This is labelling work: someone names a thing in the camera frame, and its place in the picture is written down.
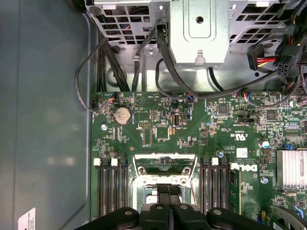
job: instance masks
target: motherboard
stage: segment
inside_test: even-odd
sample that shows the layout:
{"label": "motherboard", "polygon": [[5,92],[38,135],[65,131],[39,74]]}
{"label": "motherboard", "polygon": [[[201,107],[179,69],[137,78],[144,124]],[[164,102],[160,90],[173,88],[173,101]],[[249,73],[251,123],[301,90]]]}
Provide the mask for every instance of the motherboard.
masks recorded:
{"label": "motherboard", "polygon": [[[240,93],[215,99],[158,92],[95,93],[92,115],[92,218],[120,207],[141,211],[159,185],[204,214],[224,207],[270,225],[272,206],[307,213],[307,108],[293,96],[272,108]],[[253,92],[259,105],[278,92]]]}

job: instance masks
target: white slot latch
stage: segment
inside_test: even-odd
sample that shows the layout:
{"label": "white slot latch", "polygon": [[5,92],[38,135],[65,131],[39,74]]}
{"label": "white slot latch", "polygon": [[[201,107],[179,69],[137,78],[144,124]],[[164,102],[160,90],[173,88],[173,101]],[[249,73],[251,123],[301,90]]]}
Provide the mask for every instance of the white slot latch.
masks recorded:
{"label": "white slot latch", "polygon": [[100,158],[94,158],[94,166],[100,166],[100,165],[101,165]]}
{"label": "white slot latch", "polygon": [[118,165],[118,159],[117,158],[112,158],[111,159],[111,166],[117,166]]}
{"label": "white slot latch", "polygon": [[219,165],[219,159],[217,157],[212,157],[211,164],[212,165]]}

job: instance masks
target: chip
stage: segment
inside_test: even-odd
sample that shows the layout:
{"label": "chip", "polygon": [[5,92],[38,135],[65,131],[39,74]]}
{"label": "chip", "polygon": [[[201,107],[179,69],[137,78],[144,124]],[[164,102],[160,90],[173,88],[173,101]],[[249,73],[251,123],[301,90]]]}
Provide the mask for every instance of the chip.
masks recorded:
{"label": "chip", "polygon": [[157,128],[157,139],[168,139],[168,128],[167,127]]}
{"label": "chip", "polygon": [[201,145],[207,145],[207,144],[208,144],[207,139],[201,139],[200,144],[201,144]]}
{"label": "chip", "polygon": [[201,137],[202,138],[208,137],[208,132],[207,131],[201,131]]}
{"label": "chip", "polygon": [[267,121],[276,121],[276,110],[267,110]]}
{"label": "chip", "polygon": [[272,149],[262,149],[262,154],[267,155],[267,156],[271,156]]}
{"label": "chip", "polygon": [[219,104],[217,108],[218,114],[227,115],[228,114],[228,105],[227,104]]}

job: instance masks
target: capacitor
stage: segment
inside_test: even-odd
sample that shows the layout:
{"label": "capacitor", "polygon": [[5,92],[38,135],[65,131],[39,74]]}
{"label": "capacitor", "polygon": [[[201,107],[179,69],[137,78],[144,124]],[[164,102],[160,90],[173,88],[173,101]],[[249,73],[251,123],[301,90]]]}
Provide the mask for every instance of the capacitor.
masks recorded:
{"label": "capacitor", "polygon": [[269,179],[266,178],[266,177],[261,177],[260,182],[261,182],[261,184],[267,184],[269,182]]}
{"label": "capacitor", "polygon": [[258,145],[259,145],[260,148],[264,148],[264,149],[267,149],[267,148],[270,147],[270,143],[266,140],[260,140],[258,142]]}
{"label": "capacitor", "polygon": [[261,220],[262,220],[262,222],[264,222],[264,223],[265,223],[265,219],[266,219],[266,217],[267,217],[266,212],[265,212],[265,211],[262,211],[262,212],[261,212]]}
{"label": "capacitor", "polygon": [[219,157],[219,158],[222,158],[222,157],[224,156],[224,153],[223,153],[222,151],[220,151],[220,150],[217,150],[217,151],[215,152],[215,154],[216,154],[217,157]]}

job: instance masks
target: green circuit board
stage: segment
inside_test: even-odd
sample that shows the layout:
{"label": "green circuit board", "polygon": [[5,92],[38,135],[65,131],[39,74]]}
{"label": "green circuit board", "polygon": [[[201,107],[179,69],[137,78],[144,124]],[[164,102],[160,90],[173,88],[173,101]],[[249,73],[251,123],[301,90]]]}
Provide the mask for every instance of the green circuit board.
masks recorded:
{"label": "green circuit board", "polygon": [[[250,97],[257,104],[281,99],[275,92]],[[307,109],[296,100],[258,109],[238,94],[208,100],[183,94],[179,101],[158,92],[95,93],[94,104],[109,102],[92,116],[92,161],[100,159],[92,168],[92,218],[127,205],[140,211],[155,200],[154,186],[135,184],[140,171],[176,176],[185,167],[192,182],[181,184],[182,202],[204,213],[225,207],[270,224],[271,206],[279,205],[306,216],[304,188],[293,195],[276,181],[277,150],[307,147]]]}

